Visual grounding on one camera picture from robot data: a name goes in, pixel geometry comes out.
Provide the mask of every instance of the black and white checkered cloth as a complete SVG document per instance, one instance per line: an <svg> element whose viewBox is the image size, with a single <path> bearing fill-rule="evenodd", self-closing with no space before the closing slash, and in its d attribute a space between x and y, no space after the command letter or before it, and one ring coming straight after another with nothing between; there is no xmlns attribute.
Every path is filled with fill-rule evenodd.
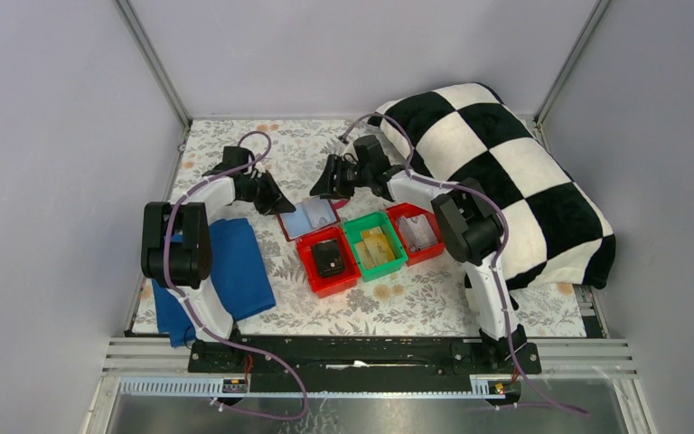
<svg viewBox="0 0 694 434"><path fill-rule="evenodd" d="M503 209L510 239L503 255L509 289L566 282L603 288L615 236L600 210L490 88L476 83L388 102L379 113L406 129L413 169L436 179L474 178ZM408 156L386 120L370 119Z"/></svg>

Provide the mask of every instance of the metal frame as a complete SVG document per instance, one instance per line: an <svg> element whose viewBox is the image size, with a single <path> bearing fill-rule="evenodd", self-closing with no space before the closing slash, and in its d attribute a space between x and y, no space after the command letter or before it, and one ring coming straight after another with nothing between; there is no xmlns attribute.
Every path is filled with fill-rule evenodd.
<svg viewBox="0 0 694 434"><path fill-rule="evenodd" d="M190 134L190 129L186 128L184 133L183 142L176 148L176 153L174 153L174 160L172 162L171 175L169 176L169 183L164 189L163 200L168 201L174 190L174 182L179 174L179 164L182 161L182 156L184 154L185 143L187 142L187 137ZM124 318L124 330L131 330L134 325L136 310L139 308L139 291L142 289L142 284L145 282L145 275L142 274L142 270L139 270L139 278L137 278L136 290L134 291L134 296L132 297L131 303L129 303L129 309L127 311L127 317Z"/></svg>
<svg viewBox="0 0 694 434"><path fill-rule="evenodd" d="M581 55L612 2L613 0L597 0L560 73L541 104L539 112L529 121L530 130L549 152L551 152L551 148L544 132L543 123L547 120L559 93L567 84L568 78L576 68ZM169 79L164 65L158 58L141 22L136 16L133 6L128 0L114 0L114 3L132 37L135 39L138 48L143 53L145 61L166 96L174 114L185 127L185 131L189 131L189 126L192 122L190 114L187 112ZM183 145L181 145L179 152L176 154L174 170L164 198L168 198L171 193L182 151ZM130 321L134 318L138 301L137 295L138 291L129 309L127 326L130 326ZM604 330L605 336L609 336L605 315L596 302L593 290L586 287L577 288L577 296L582 313L595 315ZM538 378L576 380L606 378L615 388L627 428L631 432L656 432L650 411L642 395L642 386L640 385L636 365L625 340L550 338L531 339L531 342L538 347L544 371L543 374L537 376ZM168 338L111 338L102 377L99 382L98 393L92 402L89 418L85 426L82 427L81 432L101 434L108 431L108 425L113 420L115 413L117 397L122 393L130 391L130 388L122 387L122 384L126 385L127 382L131 382L133 379L146 377L154 379L155 382L169 382L169 379L179 379L180 383L189 384L194 382L195 384L200 384L206 383L207 379L216 380L237 376L237 374L188 373L189 357L189 349L184 347L172 348L169 345ZM505 379L504 375L471 376L473 386L476 386L481 381ZM361 393L351 394L351 397L382 399L408 397L407 394L402 393L393 393L391 395L388 396L386 393ZM280 394L278 397L286 397L286 395ZM430 392L415 394L415 397L439 399L450 398L451 395Z"/></svg>
<svg viewBox="0 0 694 434"><path fill-rule="evenodd" d="M549 112L552 110L552 107L558 99L560 91L562 91L562 89L565 87L570 74L573 73L573 70L578 65L581 55L589 45L592 36L595 34L600 22L603 21L603 17L613 1L614 0L597 0L595 7L592 9L592 13L586 19L586 23L584 23L584 27L581 29L581 33L579 34L578 39L576 39L576 43L573 44L573 48L570 50L570 54L567 56L562 69L560 69L560 73L555 78L555 82L552 83L552 87L549 89L549 94L547 94L544 102L541 103L539 112L536 114L536 124L539 126L539 129L543 129L542 124L546 122Z"/></svg>
<svg viewBox="0 0 694 434"><path fill-rule="evenodd" d="M166 100L171 106L174 114L182 123L184 128L189 128L191 123L190 113L182 103L182 99L174 88L174 84L169 79L169 75L166 73L164 65L161 63L161 59L158 58L158 54L153 48L153 44L145 33L145 28L136 16L134 7L131 5L129 0L114 0L118 12L121 14L124 23L127 25L129 32L131 32L132 38L136 42L139 51L145 57L145 62L147 66L150 67L150 71L153 73L155 81L164 93Z"/></svg>
<svg viewBox="0 0 694 434"><path fill-rule="evenodd" d="M655 433L650 411L645 404L636 365L629 345L623 339L547 338L532 339L539 350L544 373L535 378L555 380L606 379L614 387L624 421L630 432ZM238 378L242 373L205 374L188 373L190 350L172 348L168 338L114 337L110 339L98 397L87 433L107 432L113 420L118 396L127 393L151 396L202 396L200 389L207 382L222 378ZM319 393L329 398L361 399L483 399L479 393L482 383L489 380L507 380L509 375L472 375L472 393ZM137 391L130 383L151 385L148 390ZM181 388L170 387L179 383ZM291 398L291 393L268 393L267 398Z"/></svg>

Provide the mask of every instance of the gray wall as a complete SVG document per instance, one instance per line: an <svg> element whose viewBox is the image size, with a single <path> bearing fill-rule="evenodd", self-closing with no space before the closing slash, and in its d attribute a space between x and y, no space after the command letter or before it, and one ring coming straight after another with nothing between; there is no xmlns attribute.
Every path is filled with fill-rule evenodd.
<svg viewBox="0 0 694 434"><path fill-rule="evenodd" d="M135 0L195 117L351 116L481 80L549 92L595 0Z"/></svg>
<svg viewBox="0 0 694 434"><path fill-rule="evenodd" d="M179 136L113 2L0 2L0 432L78 431Z"/></svg>
<svg viewBox="0 0 694 434"><path fill-rule="evenodd" d="M547 125L620 241L603 293L661 432L694 432L694 2L616 2Z"/></svg>

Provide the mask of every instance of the blue cloth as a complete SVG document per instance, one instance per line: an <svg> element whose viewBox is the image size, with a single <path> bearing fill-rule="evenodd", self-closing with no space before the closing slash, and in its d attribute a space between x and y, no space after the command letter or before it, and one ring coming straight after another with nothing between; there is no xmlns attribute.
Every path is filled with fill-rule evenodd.
<svg viewBox="0 0 694 434"><path fill-rule="evenodd" d="M220 301L236 321L264 312L276 304L257 237L246 219L219 220L209 226L211 282ZM182 235L174 235L174 241ZM172 346L195 338L195 330L182 305L153 280L159 333L168 333Z"/></svg>

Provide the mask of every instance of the floral pattern surface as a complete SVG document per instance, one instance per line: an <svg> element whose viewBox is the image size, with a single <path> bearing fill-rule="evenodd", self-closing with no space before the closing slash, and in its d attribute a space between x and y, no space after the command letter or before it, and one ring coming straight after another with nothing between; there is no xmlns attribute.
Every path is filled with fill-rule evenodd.
<svg viewBox="0 0 694 434"><path fill-rule="evenodd" d="M221 160L224 146L236 145L248 131L268 132L273 148L260 165L270 171L292 203L307 197L328 154L341 153L336 137L346 120L196 120L174 183L172 200L189 189ZM378 129L357 127L351 139ZM252 136L243 146L255 153L266 141ZM385 153L400 162L382 139ZM361 189L338 213L343 221L386 208L390 203ZM277 305L239 321L244 334L265 335L477 335L476 315L464 296L464 271L447 252L413 267L356 288L318 298L307 283L295 244L287 242L275 217L256 213L250 203L234 203L223 218L246 218L257 236ZM586 336L572 286L552 284L512 291L529 336ZM155 302L149 282L143 285L132 331L157 333Z"/></svg>

